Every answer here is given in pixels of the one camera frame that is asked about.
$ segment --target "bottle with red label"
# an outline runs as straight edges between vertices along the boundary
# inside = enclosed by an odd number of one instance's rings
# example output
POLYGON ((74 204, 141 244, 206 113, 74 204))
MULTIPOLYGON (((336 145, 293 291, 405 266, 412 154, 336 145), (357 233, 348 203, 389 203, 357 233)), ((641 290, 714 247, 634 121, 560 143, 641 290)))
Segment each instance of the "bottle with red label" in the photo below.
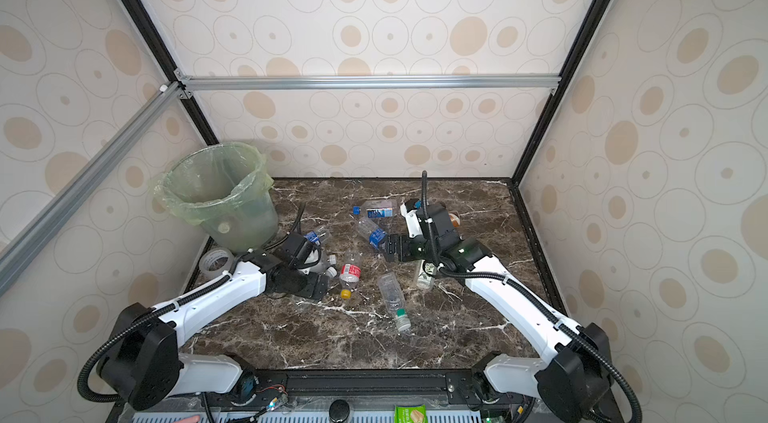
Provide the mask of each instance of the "bottle with red label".
POLYGON ((360 252, 351 251, 345 255, 344 264, 339 273, 339 280, 341 281, 341 297, 343 299, 350 299, 352 297, 352 292, 357 288, 357 284, 360 282, 361 261, 362 254, 360 252))

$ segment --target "trash can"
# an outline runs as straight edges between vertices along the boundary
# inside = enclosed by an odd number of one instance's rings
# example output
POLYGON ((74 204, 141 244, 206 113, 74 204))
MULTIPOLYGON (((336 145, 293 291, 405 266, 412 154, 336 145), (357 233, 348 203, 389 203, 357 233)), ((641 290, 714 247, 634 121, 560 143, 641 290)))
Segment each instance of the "trash can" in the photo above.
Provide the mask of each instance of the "trash can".
POLYGON ((176 217, 200 225, 233 252, 263 245, 277 233, 266 158, 241 142, 208 146, 160 175, 154 194, 176 217))

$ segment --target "marble tabletop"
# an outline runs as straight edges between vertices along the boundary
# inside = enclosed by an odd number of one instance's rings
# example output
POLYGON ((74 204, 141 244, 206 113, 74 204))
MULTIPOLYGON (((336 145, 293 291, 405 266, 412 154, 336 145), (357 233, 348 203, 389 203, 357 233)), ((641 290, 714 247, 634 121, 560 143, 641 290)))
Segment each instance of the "marble tabletop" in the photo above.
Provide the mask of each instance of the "marble tabletop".
MULTIPOLYGON (((353 205, 368 198, 402 201, 419 195, 420 183, 413 179, 275 181, 271 196, 280 231, 293 222, 300 202, 306 202, 302 231, 329 227, 332 239, 325 251, 364 252, 360 286, 346 301, 339 296, 338 279, 318 303, 261 295, 211 322, 182 351, 236 353, 258 369, 467 368, 490 351, 535 356, 520 332, 485 300, 451 279, 437 280, 428 292, 417 289, 415 263, 387 263, 357 235, 353 205), (376 282, 386 272, 397 274, 405 293, 410 336, 398 335, 382 303, 376 282)), ((506 182, 430 181, 429 199, 457 213, 463 236, 480 240, 512 274, 546 298, 506 182)), ((386 220, 390 231, 406 232, 402 217, 386 220)))

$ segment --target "bottle with green cap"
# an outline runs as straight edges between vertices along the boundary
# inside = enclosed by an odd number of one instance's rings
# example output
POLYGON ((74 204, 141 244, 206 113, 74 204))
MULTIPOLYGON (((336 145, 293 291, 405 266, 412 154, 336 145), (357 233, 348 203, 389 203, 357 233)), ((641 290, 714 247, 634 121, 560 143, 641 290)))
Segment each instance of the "bottle with green cap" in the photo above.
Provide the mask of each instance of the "bottle with green cap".
POLYGON ((401 333, 409 332, 411 320, 406 314, 406 297, 402 293, 402 288, 400 288, 400 283, 398 283, 395 273, 385 273, 379 278, 379 291, 382 294, 387 311, 395 319, 397 331, 401 333))

